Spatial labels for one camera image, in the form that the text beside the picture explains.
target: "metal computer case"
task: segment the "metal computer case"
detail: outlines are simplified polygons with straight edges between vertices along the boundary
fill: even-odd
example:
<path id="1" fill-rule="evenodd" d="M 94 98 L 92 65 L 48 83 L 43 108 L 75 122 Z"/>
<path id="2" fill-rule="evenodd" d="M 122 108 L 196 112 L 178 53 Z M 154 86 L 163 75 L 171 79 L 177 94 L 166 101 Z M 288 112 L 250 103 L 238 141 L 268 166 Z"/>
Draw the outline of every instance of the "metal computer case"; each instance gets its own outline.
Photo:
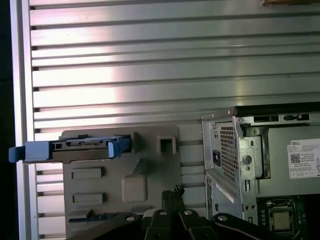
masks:
<path id="1" fill-rule="evenodd" d="M 320 193 L 320 178 L 315 169 L 297 176 L 288 146 L 320 144 L 319 106 L 243 106 L 203 116 L 207 216 L 229 213 L 284 235 L 303 234 L 303 196 Z"/>

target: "white sticker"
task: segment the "white sticker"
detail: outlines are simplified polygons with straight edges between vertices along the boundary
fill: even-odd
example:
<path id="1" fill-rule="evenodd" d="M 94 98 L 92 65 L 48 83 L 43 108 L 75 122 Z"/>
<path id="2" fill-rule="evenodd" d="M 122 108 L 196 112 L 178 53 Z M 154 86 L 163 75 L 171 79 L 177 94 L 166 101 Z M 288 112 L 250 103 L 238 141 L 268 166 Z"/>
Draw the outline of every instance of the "white sticker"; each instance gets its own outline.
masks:
<path id="1" fill-rule="evenodd" d="M 290 179 L 320 177 L 320 139 L 293 140 L 287 150 Z"/>
<path id="2" fill-rule="evenodd" d="M 235 203 L 235 200 L 234 198 L 229 194 L 227 193 L 222 187 L 220 187 L 217 183 L 215 184 L 216 185 L 216 188 L 220 190 L 220 192 L 222 192 L 223 195 L 226 196 L 227 199 L 229 199 L 233 204 Z"/>

